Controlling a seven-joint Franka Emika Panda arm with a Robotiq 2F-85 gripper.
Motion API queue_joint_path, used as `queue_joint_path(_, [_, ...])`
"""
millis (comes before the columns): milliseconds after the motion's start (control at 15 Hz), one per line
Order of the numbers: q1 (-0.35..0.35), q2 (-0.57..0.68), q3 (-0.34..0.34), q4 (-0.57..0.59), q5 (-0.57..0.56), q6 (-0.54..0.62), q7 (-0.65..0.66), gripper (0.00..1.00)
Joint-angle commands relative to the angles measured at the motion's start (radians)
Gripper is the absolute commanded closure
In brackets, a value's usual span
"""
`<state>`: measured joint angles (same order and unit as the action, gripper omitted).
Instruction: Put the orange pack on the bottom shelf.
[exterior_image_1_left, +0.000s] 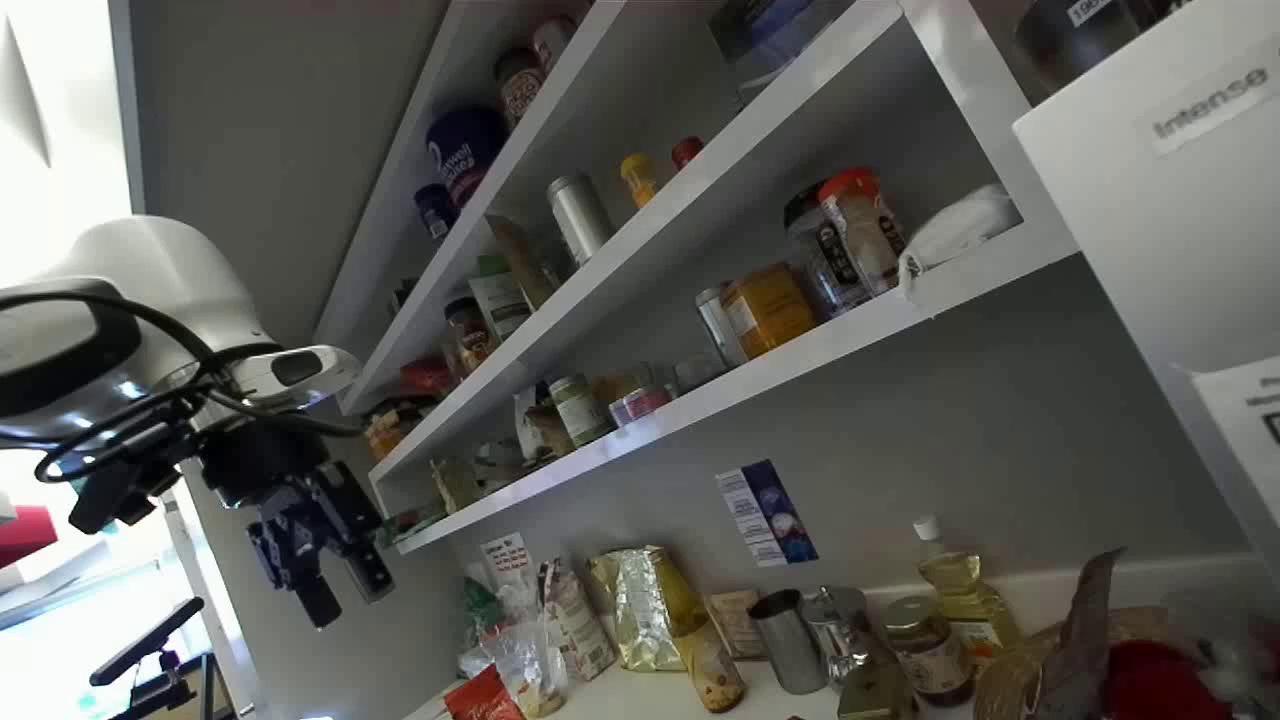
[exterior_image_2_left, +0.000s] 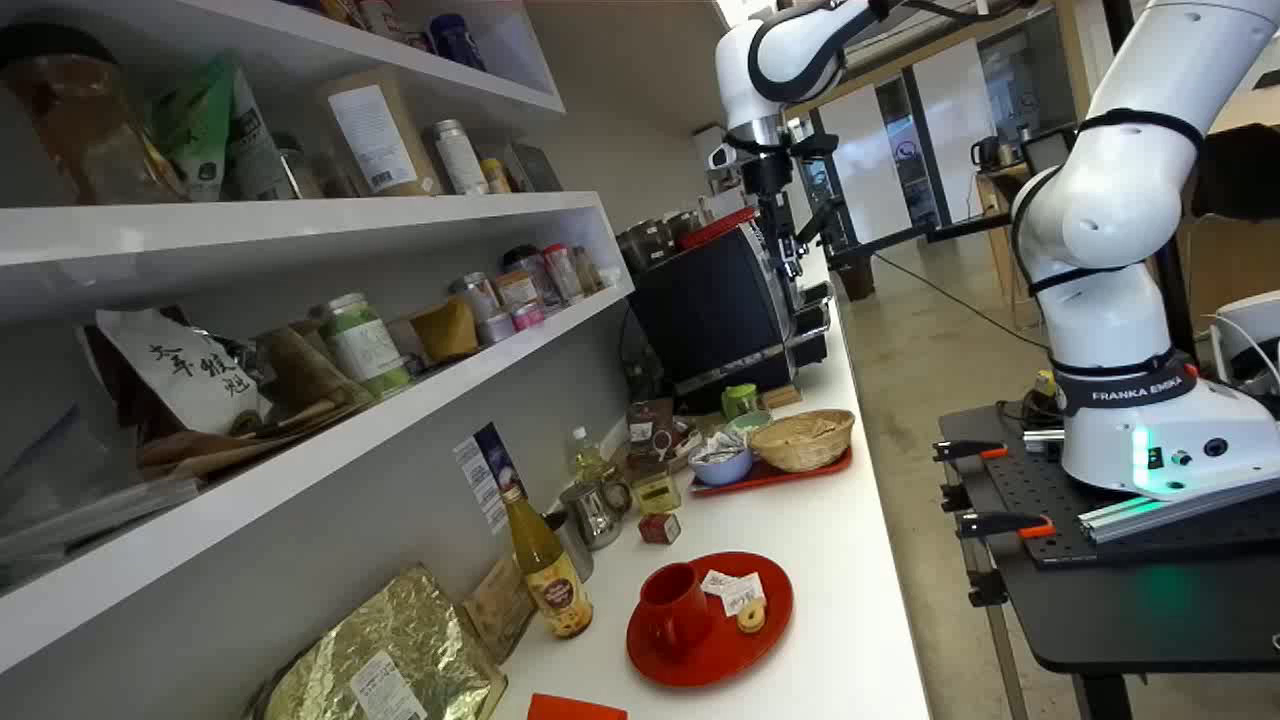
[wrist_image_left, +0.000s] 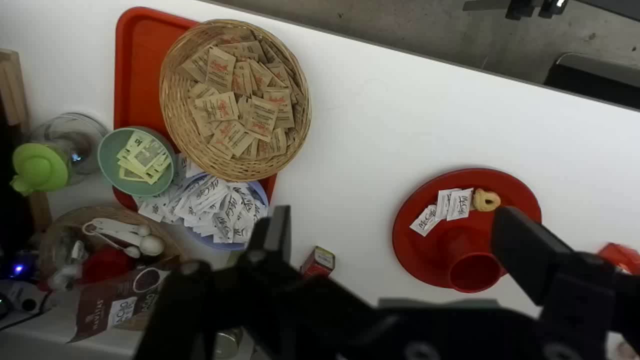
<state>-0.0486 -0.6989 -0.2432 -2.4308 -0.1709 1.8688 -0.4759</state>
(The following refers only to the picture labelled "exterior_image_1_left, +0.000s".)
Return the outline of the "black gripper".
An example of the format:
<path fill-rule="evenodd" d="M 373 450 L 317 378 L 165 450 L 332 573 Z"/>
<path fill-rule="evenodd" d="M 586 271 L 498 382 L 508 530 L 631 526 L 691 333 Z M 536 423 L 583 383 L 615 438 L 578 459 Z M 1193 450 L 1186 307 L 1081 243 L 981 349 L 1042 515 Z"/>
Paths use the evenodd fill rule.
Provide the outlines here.
<path fill-rule="evenodd" d="M 317 629 L 340 616 L 340 601 L 308 552 L 340 550 L 365 595 L 384 595 L 390 573 L 377 550 L 381 515 L 344 503 L 348 470 L 301 423 L 253 421 L 217 433 L 202 450 L 202 479 L 228 508 L 253 508 L 259 555 L 296 555 L 291 592 Z"/>

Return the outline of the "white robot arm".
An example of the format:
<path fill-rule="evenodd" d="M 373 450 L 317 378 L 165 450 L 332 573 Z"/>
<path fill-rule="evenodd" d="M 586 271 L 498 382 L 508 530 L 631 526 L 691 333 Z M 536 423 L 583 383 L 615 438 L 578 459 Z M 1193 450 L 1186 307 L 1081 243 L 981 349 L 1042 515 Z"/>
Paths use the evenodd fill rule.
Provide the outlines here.
<path fill-rule="evenodd" d="M 312 629 L 340 616 L 322 552 L 369 601 L 390 592 L 384 515 L 327 452 L 340 423 L 312 416 L 351 378 L 355 358 L 337 343 L 273 339 L 219 249 L 166 217 L 103 221 L 0 292 L 0 433 L 36 452 L 40 484 L 75 487 L 69 526 L 139 526 L 194 475 L 253 513 L 264 579 Z"/>

